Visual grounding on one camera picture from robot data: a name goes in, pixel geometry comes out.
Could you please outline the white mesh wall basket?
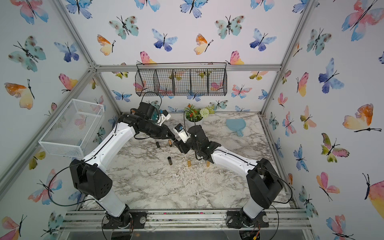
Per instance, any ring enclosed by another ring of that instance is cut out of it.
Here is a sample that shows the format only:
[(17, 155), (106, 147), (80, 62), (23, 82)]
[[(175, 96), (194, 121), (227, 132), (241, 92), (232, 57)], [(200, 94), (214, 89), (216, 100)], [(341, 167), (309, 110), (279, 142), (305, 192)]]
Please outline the white mesh wall basket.
[(72, 99), (40, 138), (39, 145), (51, 155), (82, 158), (104, 113), (101, 104)]

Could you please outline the light blue dustpan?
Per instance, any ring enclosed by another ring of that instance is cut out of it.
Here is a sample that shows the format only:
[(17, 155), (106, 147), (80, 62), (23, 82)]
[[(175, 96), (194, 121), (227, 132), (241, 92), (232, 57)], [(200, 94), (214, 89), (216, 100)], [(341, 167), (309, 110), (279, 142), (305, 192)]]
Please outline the light blue dustpan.
[(226, 126), (232, 132), (237, 133), (239, 137), (243, 137), (243, 130), (246, 127), (246, 122), (244, 119), (227, 119)]

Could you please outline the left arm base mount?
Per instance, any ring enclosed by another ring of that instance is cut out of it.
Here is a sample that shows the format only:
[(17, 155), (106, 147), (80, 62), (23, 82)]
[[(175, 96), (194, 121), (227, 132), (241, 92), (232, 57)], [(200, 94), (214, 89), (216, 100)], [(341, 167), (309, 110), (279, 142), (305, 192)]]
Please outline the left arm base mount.
[(147, 216), (146, 212), (137, 211), (124, 211), (120, 217), (112, 217), (106, 214), (102, 227), (107, 230), (141, 230), (145, 228)]

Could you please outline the green hand-shaped brush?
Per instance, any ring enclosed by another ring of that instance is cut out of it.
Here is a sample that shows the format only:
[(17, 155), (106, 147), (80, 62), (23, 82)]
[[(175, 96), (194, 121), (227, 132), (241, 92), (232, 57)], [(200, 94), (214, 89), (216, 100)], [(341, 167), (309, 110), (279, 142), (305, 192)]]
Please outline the green hand-shaped brush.
[(161, 119), (161, 113), (160, 113), (159, 109), (155, 108), (155, 110), (152, 114), (151, 120), (154, 123), (157, 123), (160, 119)]

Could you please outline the potted artificial plant white pot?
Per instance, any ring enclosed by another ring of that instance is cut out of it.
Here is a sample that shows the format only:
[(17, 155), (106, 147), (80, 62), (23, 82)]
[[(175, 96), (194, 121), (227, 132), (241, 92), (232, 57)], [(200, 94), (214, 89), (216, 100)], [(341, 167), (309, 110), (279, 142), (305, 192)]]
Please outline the potted artificial plant white pot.
[(215, 113), (214, 106), (207, 106), (204, 108), (198, 108), (195, 105), (188, 104), (184, 108), (184, 115), (189, 126), (200, 125), (204, 118)]

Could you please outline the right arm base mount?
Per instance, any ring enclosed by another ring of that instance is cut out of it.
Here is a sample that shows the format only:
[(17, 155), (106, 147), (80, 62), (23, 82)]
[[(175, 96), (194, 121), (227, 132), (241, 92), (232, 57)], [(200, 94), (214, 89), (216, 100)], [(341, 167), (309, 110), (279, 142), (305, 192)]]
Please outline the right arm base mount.
[(269, 219), (266, 212), (260, 212), (256, 217), (251, 218), (243, 210), (227, 211), (226, 226), (232, 229), (245, 227), (268, 228)]

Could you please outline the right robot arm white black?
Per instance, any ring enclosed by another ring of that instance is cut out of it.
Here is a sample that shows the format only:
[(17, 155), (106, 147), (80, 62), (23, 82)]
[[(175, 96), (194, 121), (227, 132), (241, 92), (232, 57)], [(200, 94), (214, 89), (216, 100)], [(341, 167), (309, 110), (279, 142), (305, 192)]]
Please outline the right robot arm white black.
[(179, 124), (174, 132), (181, 139), (175, 142), (180, 152), (186, 154), (193, 150), (198, 160), (227, 168), (246, 179), (250, 191), (250, 198), (242, 207), (246, 218), (253, 220), (268, 209), (283, 189), (284, 182), (269, 160), (251, 160), (229, 151), (221, 144), (210, 141), (200, 125), (186, 131)]

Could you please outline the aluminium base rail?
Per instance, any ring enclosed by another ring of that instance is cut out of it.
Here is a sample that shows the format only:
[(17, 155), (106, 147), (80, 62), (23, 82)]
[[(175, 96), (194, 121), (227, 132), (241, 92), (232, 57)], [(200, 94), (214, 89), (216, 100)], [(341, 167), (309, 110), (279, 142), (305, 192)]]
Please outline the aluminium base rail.
[[(231, 210), (138, 210), (131, 211), (134, 231), (183, 230), (310, 230), (309, 218), (301, 209), (268, 209), (257, 222), (246, 226), (240, 212)], [(103, 211), (70, 211), (64, 217), (61, 231), (112, 231), (112, 223)]]

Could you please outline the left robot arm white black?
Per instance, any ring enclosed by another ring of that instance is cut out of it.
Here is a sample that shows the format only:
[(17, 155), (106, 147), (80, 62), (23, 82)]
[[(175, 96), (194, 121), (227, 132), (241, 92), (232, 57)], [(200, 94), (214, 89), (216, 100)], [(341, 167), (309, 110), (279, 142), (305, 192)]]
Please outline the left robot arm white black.
[(175, 135), (164, 124), (170, 118), (166, 110), (161, 111), (146, 102), (122, 114), (112, 131), (91, 153), (70, 164), (74, 187), (93, 197), (110, 217), (127, 216), (129, 207), (113, 191), (113, 181), (107, 175), (109, 165), (126, 142), (140, 133), (152, 139), (174, 141)]

